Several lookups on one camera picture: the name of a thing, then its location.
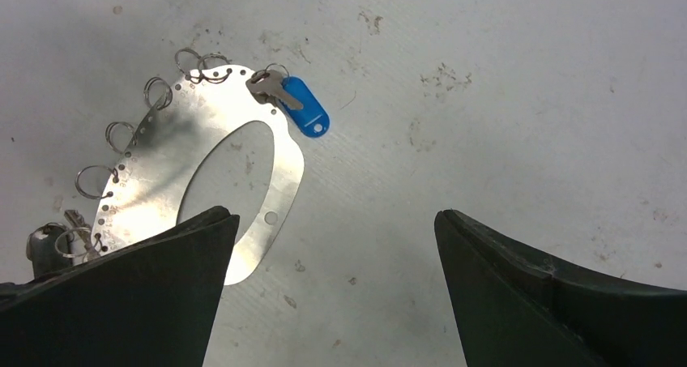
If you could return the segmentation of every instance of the bunch of keys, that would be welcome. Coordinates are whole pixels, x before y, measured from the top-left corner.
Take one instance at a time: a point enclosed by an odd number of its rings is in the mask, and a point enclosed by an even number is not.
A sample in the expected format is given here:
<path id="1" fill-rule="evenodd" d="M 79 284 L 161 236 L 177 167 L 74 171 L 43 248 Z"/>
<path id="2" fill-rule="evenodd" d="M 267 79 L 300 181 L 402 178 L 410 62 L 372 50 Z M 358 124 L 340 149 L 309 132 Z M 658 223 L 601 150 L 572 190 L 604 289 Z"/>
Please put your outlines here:
<path id="1" fill-rule="evenodd" d="M 255 96 L 265 96 L 277 106 L 283 108 L 298 128 L 310 138 L 318 138 L 329 129 L 329 115 L 305 86 L 302 79 L 291 76 L 286 70 L 286 77 L 277 70 L 256 71 L 245 86 Z"/>

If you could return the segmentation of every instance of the dirty surface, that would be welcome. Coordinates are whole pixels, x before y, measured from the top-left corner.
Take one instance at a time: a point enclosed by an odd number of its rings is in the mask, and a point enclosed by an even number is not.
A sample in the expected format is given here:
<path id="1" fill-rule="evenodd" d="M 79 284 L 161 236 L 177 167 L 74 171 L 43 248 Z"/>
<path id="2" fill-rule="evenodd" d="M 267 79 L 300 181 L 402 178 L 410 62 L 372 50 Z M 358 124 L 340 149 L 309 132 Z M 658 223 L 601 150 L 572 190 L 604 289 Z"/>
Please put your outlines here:
<path id="1" fill-rule="evenodd" d="M 117 160 L 103 129 L 140 120 L 146 80 L 173 82 L 174 52 L 193 46 L 284 64 L 332 122 L 320 139 L 292 128 L 303 184 L 264 262 L 225 289 L 208 366 L 464 365 L 432 230 L 449 207 L 593 270 L 687 288 L 685 13 L 687 0 L 2 1 L 0 281 L 32 278 L 18 237 L 59 219 L 57 196 L 92 222 L 74 175 Z M 224 205 L 250 224 L 271 173 L 260 128 L 211 154 L 183 218 Z"/>

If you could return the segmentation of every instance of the black object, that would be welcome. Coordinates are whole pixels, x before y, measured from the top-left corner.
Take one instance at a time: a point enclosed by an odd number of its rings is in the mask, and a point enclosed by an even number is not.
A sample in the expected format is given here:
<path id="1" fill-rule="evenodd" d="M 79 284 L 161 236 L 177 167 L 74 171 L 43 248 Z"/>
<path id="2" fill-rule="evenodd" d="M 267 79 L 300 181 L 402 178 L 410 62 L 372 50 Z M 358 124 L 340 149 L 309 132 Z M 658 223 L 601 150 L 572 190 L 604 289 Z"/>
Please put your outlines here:
<path id="1" fill-rule="evenodd" d="M 71 267 L 71 260 L 55 250 L 55 241 L 66 231 L 64 225 L 50 223 L 38 228 L 26 241 L 26 257 L 33 266 L 33 277 L 40 278 L 50 272 Z M 58 241 L 62 252 L 70 253 L 67 239 Z"/>
<path id="2" fill-rule="evenodd" d="M 434 232 L 470 367 L 687 365 L 687 292 L 588 270 L 458 211 Z"/>
<path id="3" fill-rule="evenodd" d="M 238 216 L 214 207 L 0 295 L 3 365 L 203 364 Z"/>

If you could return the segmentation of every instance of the oval cutout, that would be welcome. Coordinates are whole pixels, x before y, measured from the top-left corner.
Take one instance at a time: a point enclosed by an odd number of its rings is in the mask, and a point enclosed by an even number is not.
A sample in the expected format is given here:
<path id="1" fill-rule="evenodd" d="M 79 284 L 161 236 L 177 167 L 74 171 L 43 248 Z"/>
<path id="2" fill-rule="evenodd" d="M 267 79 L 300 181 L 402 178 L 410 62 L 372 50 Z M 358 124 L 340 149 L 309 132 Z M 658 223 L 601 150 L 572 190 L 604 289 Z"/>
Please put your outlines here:
<path id="1" fill-rule="evenodd" d="M 186 188 L 177 223 L 221 205 L 241 217 L 237 242 L 253 223 L 270 186 L 274 136 L 250 122 L 224 138 L 201 163 Z"/>

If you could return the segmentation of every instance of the small hole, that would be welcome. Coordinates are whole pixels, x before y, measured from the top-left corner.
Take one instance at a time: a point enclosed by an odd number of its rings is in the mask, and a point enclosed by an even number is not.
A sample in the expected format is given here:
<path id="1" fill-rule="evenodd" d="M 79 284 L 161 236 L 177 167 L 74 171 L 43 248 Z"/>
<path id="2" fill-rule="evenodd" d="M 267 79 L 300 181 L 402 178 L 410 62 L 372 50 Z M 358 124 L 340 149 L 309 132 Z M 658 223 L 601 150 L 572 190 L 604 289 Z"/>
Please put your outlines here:
<path id="1" fill-rule="evenodd" d="M 277 214 L 274 213 L 273 211 L 269 211 L 265 213 L 265 222 L 268 223 L 269 225 L 274 225 L 277 224 L 277 220 L 279 217 L 277 217 Z"/>

